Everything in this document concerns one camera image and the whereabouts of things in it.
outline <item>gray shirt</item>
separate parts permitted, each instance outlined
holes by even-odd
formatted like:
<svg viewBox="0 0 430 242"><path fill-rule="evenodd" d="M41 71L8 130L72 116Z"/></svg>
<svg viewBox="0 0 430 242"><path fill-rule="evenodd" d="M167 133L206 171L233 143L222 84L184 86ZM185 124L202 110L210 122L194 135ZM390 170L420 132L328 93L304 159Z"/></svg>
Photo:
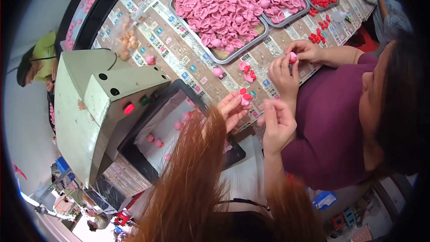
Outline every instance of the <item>gray shirt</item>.
<svg viewBox="0 0 430 242"><path fill-rule="evenodd" d="M373 14L376 36L381 44L395 40L399 29L412 32L411 23L403 11L402 5L395 0L384 0L384 2L388 11L385 19L382 19L379 5Z"/></svg>

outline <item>purple shirt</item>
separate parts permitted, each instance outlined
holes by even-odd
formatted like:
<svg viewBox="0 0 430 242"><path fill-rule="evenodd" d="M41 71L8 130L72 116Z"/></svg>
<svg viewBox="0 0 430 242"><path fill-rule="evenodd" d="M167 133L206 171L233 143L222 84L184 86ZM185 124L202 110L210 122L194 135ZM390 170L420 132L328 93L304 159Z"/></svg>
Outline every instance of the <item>purple shirt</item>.
<svg viewBox="0 0 430 242"><path fill-rule="evenodd" d="M363 54L357 65L322 67L299 89L297 137L282 150L282 163L313 190L336 190L368 177L358 105L362 75L377 62Z"/></svg>

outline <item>forearm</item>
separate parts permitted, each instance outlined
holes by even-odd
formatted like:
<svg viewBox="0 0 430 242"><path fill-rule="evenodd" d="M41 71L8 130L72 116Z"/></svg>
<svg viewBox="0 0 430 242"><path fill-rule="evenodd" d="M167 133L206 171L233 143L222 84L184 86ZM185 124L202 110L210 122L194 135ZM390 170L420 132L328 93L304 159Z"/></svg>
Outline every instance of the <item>forearm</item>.
<svg viewBox="0 0 430 242"><path fill-rule="evenodd" d="M274 188L285 183L286 175L282 164L281 153L265 152L264 154L264 192L267 200L273 198Z"/></svg>
<svg viewBox="0 0 430 242"><path fill-rule="evenodd" d="M322 48L319 63L338 68L345 64L357 64L363 52L352 46Z"/></svg>
<svg viewBox="0 0 430 242"><path fill-rule="evenodd" d="M388 16L387 7L385 6L384 0L377 0L377 1L378 1L378 6L379 6L379 11L381 12L382 20L384 20L385 17Z"/></svg>

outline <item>patterned table covering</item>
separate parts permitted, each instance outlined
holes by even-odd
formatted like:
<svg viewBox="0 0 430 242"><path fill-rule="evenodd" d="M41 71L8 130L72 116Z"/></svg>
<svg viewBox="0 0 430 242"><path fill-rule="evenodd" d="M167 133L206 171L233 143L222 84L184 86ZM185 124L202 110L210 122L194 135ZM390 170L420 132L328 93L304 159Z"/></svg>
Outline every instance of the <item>patterned table covering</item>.
<svg viewBox="0 0 430 242"><path fill-rule="evenodd" d="M326 43L321 47L343 45L367 20L374 5L364 0L340 0L333 8L316 14L315 17L306 14L284 28L270 28L270 33L261 43L253 46L242 56L224 65L215 63L191 36L175 15L168 9L170 0L119 0L108 18L100 28L93 48L110 48L110 31L118 18L126 13L144 9L148 18L140 24L135 24L138 48L132 52L128 62L133 67L145 66L145 56L155 55L156 66L172 81L182 79L194 89L196 94L206 103L218 103L229 92L247 88L253 95L252 109L243 118L234 133L240 132L255 122L263 112L263 99L279 98L277 89L267 77L268 67L276 57L282 55L284 47L293 40L307 39L311 33L316 33L318 22L325 19L326 14L334 11L345 11L352 23L331 22L322 35ZM247 82L239 63L244 60L251 65L257 77L254 82ZM212 68L221 67L223 78L217 78ZM302 63L299 66L300 85L309 79L320 65Z"/></svg>

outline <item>beige metal machine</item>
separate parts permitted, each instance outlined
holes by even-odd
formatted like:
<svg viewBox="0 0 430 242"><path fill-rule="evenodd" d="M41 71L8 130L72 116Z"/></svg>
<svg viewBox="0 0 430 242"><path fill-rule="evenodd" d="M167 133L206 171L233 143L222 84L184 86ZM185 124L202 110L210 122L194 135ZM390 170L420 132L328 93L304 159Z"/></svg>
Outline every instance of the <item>beige metal machine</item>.
<svg viewBox="0 0 430 242"><path fill-rule="evenodd" d="M85 187L170 80L154 66L131 67L105 49L62 52L55 86L58 148Z"/></svg>

